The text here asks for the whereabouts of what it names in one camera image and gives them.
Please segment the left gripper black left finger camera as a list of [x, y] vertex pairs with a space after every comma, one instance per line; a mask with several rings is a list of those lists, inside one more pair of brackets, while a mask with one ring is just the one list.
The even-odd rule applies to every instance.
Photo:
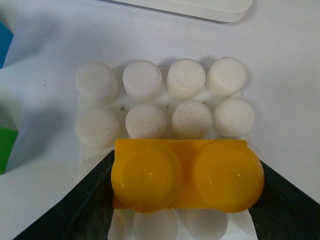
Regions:
[[106, 240], [114, 209], [111, 151], [56, 205], [16, 236], [17, 240]]

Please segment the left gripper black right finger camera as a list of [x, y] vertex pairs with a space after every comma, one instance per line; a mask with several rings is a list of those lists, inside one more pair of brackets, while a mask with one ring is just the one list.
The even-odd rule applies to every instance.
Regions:
[[264, 187], [249, 209], [259, 240], [318, 240], [320, 204], [264, 162]]

